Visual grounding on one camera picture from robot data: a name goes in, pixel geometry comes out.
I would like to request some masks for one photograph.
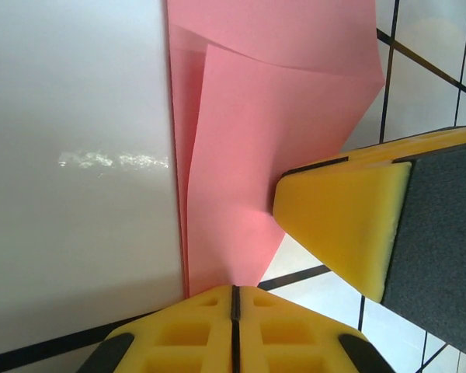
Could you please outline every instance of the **tile floor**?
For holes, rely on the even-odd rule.
[[[387,85],[344,150],[466,125],[466,0],[377,0],[377,28]],[[287,236],[263,280],[321,265]],[[292,281],[271,292],[360,327],[397,373],[466,373],[465,354],[382,306],[364,301],[334,273]],[[74,371],[94,347],[13,371]]]

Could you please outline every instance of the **folded paper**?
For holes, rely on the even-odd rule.
[[[383,85],[374,2],[168,7],[186,286],[256,285],[281,173],[337,153]]]

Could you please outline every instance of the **glossy white surface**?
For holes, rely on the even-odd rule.
[[[0,353],[182,298],[158,0],[0,1]]]
[[[394,52],[385,141],[454,125],[457,89]]]
[[[364,306],[363,334],[395,373],[413,373],[421,366],[424,330],[369,299]]]
[[[466,41],[466,0],[402,0],[397,41],[459,80]]]
[[[360,294],[333,272],[274,289],[271,293],[357,328]]]

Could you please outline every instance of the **yellow foam block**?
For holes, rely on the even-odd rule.
[[[244,373],[358,373],[339,342],[364,335],[254,287],[242,287],[240,346]]]
[[[339,155],[295,169],[276,186],[278,224],[361,294],[383,295],[411,164],[395,159],[466,143],[466,127]]]
[[[130,343],[104,350],[120,337]],[[360,373],[362,364],[392,372],[361,332],[258,288],[231,286],[115,329],[80,371],[232,373],[233,361],[241,373]]]
[[[107,338],[134,341],[115,373],[231,371],[231,286],[222,286],[131,322]]]
[[[284,177],[274,217],[342,279],[379,301],[410,168],[405,162]]]

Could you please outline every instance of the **pink sheet of paper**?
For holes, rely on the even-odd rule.
[[[335,154],[380,88],[208,47],[188,186],[190,294],[258,284],[283,238],[274,183]]]
[[[186,290],[255,285],[283,238],[273,184],[336,153],[383,85],[374,1],[168,7]]]

